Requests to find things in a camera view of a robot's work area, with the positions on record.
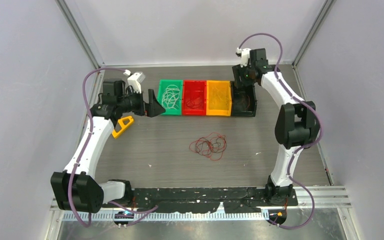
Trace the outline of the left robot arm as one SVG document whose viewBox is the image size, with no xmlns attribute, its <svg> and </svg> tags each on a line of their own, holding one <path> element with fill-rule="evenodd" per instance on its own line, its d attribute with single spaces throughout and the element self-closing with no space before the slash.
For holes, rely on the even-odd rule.
<svg viewBox="0 0 384 240">
<path fill-rule="evenodd" d="M 147 94 L 148 102 L 145 102 L 142 91 L 126 85 L 120 78 L 103 82 L 102 93 L 90 108 L 86 131 L 77 150 L 64 170 L 54 172 L 50 178 L 59 209 L 94 214 L 110 201 L 121 207 L 133 202 L 128 180 L 112 179 L 99 184 L 95 181 L 95 173 L 105 143 L 123 114 L 153 118 L 166 111 L 153 89 L 148 89 Z"/>
</svg>

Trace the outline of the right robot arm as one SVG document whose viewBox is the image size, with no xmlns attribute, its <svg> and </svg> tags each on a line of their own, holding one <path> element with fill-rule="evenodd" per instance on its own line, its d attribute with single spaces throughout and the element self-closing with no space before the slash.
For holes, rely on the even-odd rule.
<svg viewBox="0 0 384 240">
<path fill-rule="evenodd" d="M 237 48 L 240 63 L 233 66 L 236 87 L 258 84 L 272 97 L 279 108 L 274 135 L 279 144 L 275 166 L 264 188 L 265 200 L 279 205 L 293 192 L 293 175 L 298 158 L 305 148 L 313 144 L 319 134 L 312 101 L 304 101 L 286 83 L 276 65 L 270 65 L 264 48 Z"/>
</svg>

